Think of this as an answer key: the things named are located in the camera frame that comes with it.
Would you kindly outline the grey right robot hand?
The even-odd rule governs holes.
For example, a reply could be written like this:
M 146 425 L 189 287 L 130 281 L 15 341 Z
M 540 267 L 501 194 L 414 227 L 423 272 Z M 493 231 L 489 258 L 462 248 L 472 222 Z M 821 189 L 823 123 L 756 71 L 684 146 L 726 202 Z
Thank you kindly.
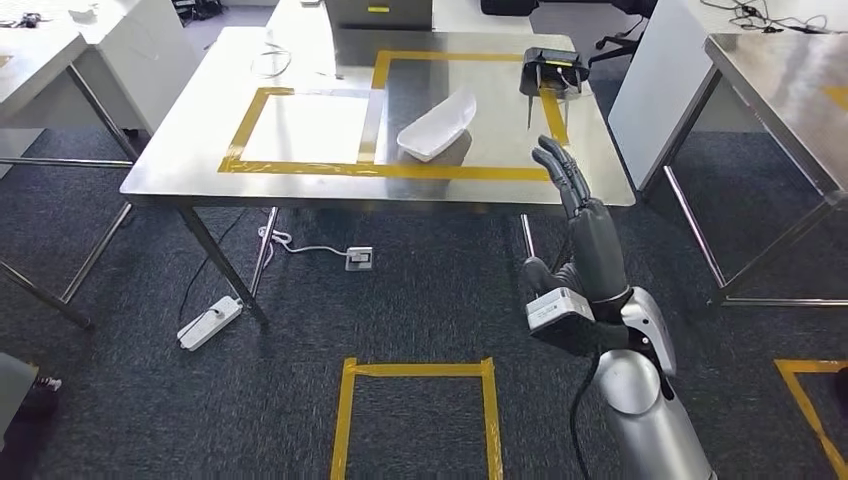
M 538 257 L 523 264 L 531 289 L 543 295 L 566 287 L 591 303 L 607 303 L 629 291 L 618 233 L 607 207 L 591 194 L 575 158 L 555 139 L 541 135 L 532 159 L 557 187 L 568 220 L 572 257 L 556 272 Z

